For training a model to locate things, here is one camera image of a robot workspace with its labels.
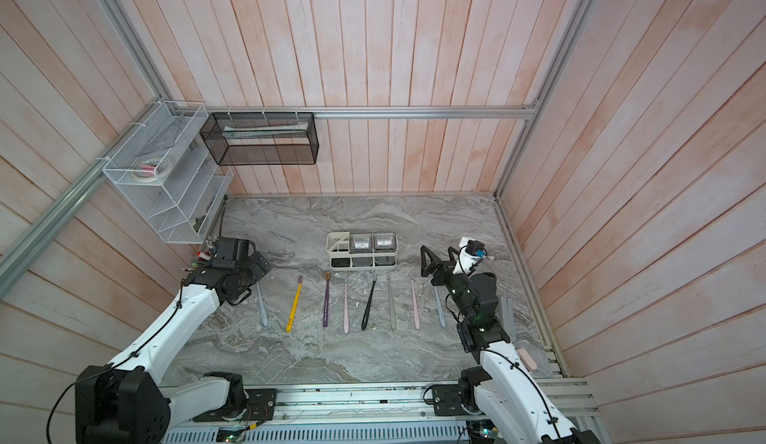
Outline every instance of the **white wire mesh basket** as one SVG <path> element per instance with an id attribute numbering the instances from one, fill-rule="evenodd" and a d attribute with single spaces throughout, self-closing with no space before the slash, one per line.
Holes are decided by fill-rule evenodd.
<path id="1" fill-rule="evenodd" d="M 216 174 L 207 147 L 190 149 L 205 106 L 172 114 L 160 103 L 103 171 L 166 243 L 202 243 L 234 171 Z"/>

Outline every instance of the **grey toothbrush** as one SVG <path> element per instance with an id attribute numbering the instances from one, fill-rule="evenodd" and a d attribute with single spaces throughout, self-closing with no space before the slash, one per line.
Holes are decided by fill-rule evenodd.
<path id="1" fill-rule="evenodd" d="M 266 305 L 263 303 L 263 296 L 261 296 L 261 285 L 255 284 L 255 289 L 258 291 L 258 304 L 261 305 L 261 321 L 263 326 L 269 325 L 269 318 L 266 316 Z"/>
<path id="2" fill-rule="evenodd" d="M 434 286 L 434 296 L 436 296 L 436 310 L 439 311 L 439 323 L 441 324 L 441 327 L 446 328 L 444 309 L 441 308 L 441 299 L 439 299 L 439 288 L 436 286 Z"/>
<path id="3" fill-rule="evenodd" d="M 396 329 L 396 310 L 394 309 L 394 289 L 391 287 L 391 276 L 388 279 L 388 311 L 391 314 L 391 329 Z"/>

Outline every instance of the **grey marble floor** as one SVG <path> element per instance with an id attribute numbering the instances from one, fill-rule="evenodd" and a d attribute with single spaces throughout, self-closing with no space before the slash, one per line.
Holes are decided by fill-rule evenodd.
<path id="1" fill-rule="evenodd" d="M 331 231 L 392 231 L 399 264 L 378 276 L 369 326 L 361 319 L 372 272 L 333 272 L 330 325 L 322 326 L 325 252 Z M 499 228 L 493 198 L 314 197 L 231 200 L 223 233 L 252 239 L 274 269 L 261 280 L 269 324 L 261 324 L 256 294 L 243 304 L 221 306 L 191 336 L 162 381 L 177 386 L 210 371 L 241 373 L 245 384 L 338 383 L 455 380 L 475 366 L 464 353 L 454 320 L 444 310 L 441 327 L 433 286 L 420 277 L 420 246 L 446 258 L 462 236 L 484 242 L 489 258 L 478 271 L 498 277 L 498 294 L 512 299 L 516 346 L 525 347 L 551 375 L 541 340 Z M 303 276 L 292 332 L 285 332 L 298 276 Z M 411 278 L 416 281 L 421 329 L 413 320 Z M 344 284 L 349 286 L 351 330 L 343 333 Z M 395 294 L 396 329 L 391 330 L 388 286 Z M 440 287 L 444 300 L 444 288 Z"/>

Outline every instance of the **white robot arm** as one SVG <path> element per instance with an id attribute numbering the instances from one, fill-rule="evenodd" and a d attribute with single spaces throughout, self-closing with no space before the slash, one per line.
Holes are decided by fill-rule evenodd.
<path id="1" fill-rule="evenodd" d="M 460 341 L 479 364 L 461 373 L 461 406 L 469 412 L 486 414 L 509 444 L 598 444 L 592 432 L 578 431 L 555 408 L 510 343 L 495 316 L 495 275 L 473 274 L 474 267 L 486 256 L 484 244 L 463 237 L 460 247 L 451 247 L 448 253 L 450 260 L 442 261 L 421 247 L 421 275 L 433 276 L 434 286 L 446 286 L 459 308 L 456 320 Z"/>
<path id="2" fill-rule="evenodd" d="M 77 443 L 160 442 L 166 430 L 206 411 L 219 410 L 224 419 L 244 413 L 239 374 L 211 373 L 163 391 L 157 384 L 199 325 L 224 302 L 243 302 L 270 270 L 252 241 L 220 238 L 213 258 L 186 277 L 176 299 L 141 336 L 106 366 L 90 366 L 78 377 Z"/>

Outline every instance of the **pink toothbrush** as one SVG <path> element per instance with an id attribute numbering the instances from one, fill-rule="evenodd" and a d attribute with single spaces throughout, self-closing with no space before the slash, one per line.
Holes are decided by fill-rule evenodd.
<path id="1" fill-rule="evenodd" d="M 349 334 L 349 285 L 345 284 L 345 294 L 343 296 L 343 332 Z"/>
<path id="2" fill-rule="evenodd" d="M 412 312 L 415 314 L 415 329 L 421 328 L 421 315 L 417 312 L 417 299 L 415 297 L 415 280 L 411 279 L 412 283 Z"/>

